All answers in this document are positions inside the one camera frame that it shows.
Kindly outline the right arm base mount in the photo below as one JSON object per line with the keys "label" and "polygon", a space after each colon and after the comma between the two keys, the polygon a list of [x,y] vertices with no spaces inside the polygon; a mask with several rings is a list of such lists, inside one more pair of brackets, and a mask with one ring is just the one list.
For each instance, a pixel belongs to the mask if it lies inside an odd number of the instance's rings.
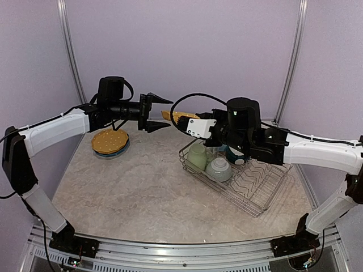
{"label": "right arm base mount", "polygon": [[318,248],[320,246],[320,241],[317,237],[307,239],[296,238],[294,235],[291,235],[272,239],[270,245],[274,257],[282,257]]}

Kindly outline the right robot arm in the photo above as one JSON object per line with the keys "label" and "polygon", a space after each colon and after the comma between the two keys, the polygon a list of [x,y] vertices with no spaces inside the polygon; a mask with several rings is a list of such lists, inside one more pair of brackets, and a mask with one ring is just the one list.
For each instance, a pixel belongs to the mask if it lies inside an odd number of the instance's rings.
{"label": "right robot arm", "polygon": [[274,165],[304,164],[346,173],[341,187],[312,213],[304,215],[290,247],[303,251],[323,230],[351,208],[362,204],[362,140],[317,138],[265,124],[259,103],[246,97],[223,102],[201,118],[171,119],[182,133],[211,146],[227,145],[244,156]]}

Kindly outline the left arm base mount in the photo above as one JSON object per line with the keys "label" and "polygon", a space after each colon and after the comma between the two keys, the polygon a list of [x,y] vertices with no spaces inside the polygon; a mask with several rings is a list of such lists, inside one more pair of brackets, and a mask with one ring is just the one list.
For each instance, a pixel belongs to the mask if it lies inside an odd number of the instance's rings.
{"label": "left arm base mount", "polygon": [[81,257],[95,258],[99,244],[100,242],[95,239],[74,236],[69,243],[51,239],[49,246],[65,253]]}

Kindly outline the pale striped bowl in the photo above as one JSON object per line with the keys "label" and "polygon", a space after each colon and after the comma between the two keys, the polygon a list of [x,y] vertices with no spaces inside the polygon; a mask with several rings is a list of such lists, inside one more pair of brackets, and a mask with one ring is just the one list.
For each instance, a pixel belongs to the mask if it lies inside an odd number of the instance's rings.
{"label": "pale striped bowl", "polygon": [[205,168],[205,173],[214,180],[226,182],[233,175],[233,171],[229,162],[217,157],[213,159]]}

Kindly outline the yellow polka dot plate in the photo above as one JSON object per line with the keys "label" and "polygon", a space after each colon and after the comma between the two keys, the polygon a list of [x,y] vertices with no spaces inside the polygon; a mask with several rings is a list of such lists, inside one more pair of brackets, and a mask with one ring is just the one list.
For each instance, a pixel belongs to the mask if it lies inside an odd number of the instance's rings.
{"label": "yellow polka dot plate", "polygon": [[102,154],[109,154],[123,148],[127,140],[129,140],[127,132],[106,129],[94,135],[91,140],[91,147]]}

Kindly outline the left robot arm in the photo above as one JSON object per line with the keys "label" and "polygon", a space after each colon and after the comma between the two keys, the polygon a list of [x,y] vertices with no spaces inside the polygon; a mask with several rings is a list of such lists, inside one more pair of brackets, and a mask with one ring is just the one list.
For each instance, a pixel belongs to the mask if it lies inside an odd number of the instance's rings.
{"label": "left robot arm", "polygon": [[149,113],[154,104],[171,104],[171,101],[151,92],[141,94],[138,101],[124,97],[127,88],[134,90],[121,76],[100,79],[97,93],[90,102],[74,106],[63,114],[22,128],[6,129],[2,138],[2,168],[14,192],[27,208],[52,231],[53,240],[67,252],[79,247],[74,227],[54,206],[41,188],[32,159],[53,146],[87,133],[104,129],[116,121],[125,124],[136,121],[138,130],[152,133],[165,128],[161,122],[150,121]]}

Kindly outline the blue polka dot plate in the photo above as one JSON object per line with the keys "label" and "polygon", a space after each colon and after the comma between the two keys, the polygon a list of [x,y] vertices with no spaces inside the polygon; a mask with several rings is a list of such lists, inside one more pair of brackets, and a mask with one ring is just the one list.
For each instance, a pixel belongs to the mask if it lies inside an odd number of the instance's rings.
{"label": "blue polka dot plate", "polygon": [[128,149],[129,146],[130,146],[130,140],[127,140],[125,146],[118,151],[115,151],[115,152],[112,152],[109,154],[102,154],[102,153],[94,150],[94,154],[101,158],[113,158],[113,157],[117,157],[117,156],[123,154]]}

